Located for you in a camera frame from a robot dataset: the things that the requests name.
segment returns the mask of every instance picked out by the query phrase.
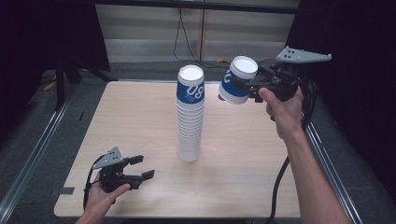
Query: white paper cup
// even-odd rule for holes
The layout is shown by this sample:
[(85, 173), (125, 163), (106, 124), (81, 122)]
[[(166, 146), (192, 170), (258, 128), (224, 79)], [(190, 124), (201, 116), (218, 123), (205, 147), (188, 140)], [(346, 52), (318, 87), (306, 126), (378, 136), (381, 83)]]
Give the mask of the white paper cup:
[(180, 69), (177, 77), (178, 154), (183, 161), (195, 161), (200, 155), (204, 122), (204, 71), (195, 65)]
[(204, 71), (195, 65), (180, 68), (177, 77), (177, 105), (196, 110), (205, 103)]
[(239, 77), (249, 82), (256, 76), (258, 68), (257, 63), (248, 57), (235, 57), (230, 64), (230, 69), (219, 85), (221, 98), (235, 105), (241, 105), (246, 102), (248, 100), (248, 92), (233, 87), (230, 83), (231, 77)]

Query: forearm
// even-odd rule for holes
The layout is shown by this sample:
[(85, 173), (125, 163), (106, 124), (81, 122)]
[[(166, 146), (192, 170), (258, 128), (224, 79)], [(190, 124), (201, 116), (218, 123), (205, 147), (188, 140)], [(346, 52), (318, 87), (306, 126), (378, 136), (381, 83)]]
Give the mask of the forearm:
[(321, 172), (303, 130), (284, 139), (299, 197), (301, 219), (307, 223), (349, 223), (343, 207)]
[(82, 216), (78, 219), (76, 224), (99, 224), (102, 222), (102, 216), (93, 212), (85, 211), (84, 214), (82, 214)]

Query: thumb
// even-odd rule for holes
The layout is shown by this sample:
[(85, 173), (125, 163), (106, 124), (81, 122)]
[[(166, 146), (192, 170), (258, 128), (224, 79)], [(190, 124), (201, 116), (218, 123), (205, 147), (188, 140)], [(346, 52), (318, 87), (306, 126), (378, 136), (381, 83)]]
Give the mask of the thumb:
[(118, 198), (119, 196), (121, 196), (122, 194), (124, 194), (126, 191), (128, 191), (128, 189), (130, 189), (131, 186), (129, 184), (124, 184), (119, 186), (116, 190), (114, 190), (113, 192), (110, 193), (111, 197), (116, 200), (116, 198)]
[(259, 95), (269, 106), (273, 108), (274, 112), (276, 112), (277, 109), (282, 105), (282, 102), (276, 98), (274, 93), (266, 88), (259, 89)]

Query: wooden table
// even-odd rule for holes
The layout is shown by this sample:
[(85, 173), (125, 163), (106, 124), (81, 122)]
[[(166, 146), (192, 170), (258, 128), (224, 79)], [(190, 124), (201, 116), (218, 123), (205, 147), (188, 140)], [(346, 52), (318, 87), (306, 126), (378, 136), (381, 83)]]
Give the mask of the wooden table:
[[(118, 146), (123, 157), (145, 156), (142, 163), (126, 166), (126, 175), (155, 169), (155, 176), (119, 197), (108, 217), (269, 217), (287, 151), (265, 103), (231, 105), (219, 100), (219, 84), (206, 84), (202, 153), (186, 162), (177, 155), (176, 86), (108, 83), (64, 184), (74, 193), (60, 195), (57, 216), (82, 214), (92, 163)], [(290, 168), (279, 187), (276, 216), (300, 216)]]

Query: human hand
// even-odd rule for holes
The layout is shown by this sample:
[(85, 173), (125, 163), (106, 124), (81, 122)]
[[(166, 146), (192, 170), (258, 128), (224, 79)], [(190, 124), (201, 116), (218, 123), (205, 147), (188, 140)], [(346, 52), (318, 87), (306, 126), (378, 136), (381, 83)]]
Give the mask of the human hand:
[(85, 211), (77, 223), (101, 223), (111, 204), (131, 187), (129, 184), (124, 184), (113, 192), (106, 193), (100, 184), (99, 176), (98, 173), (91, 186)]
[(267, 103), (267, 113), (275, 119), (280, 138), (287, 141), (293, 133), (302, 130), (301, 112), (304, 97), (300, 87), (286, 102), (279, 101), (273, 92), (265, 88), (259, 89), (259, 95)]

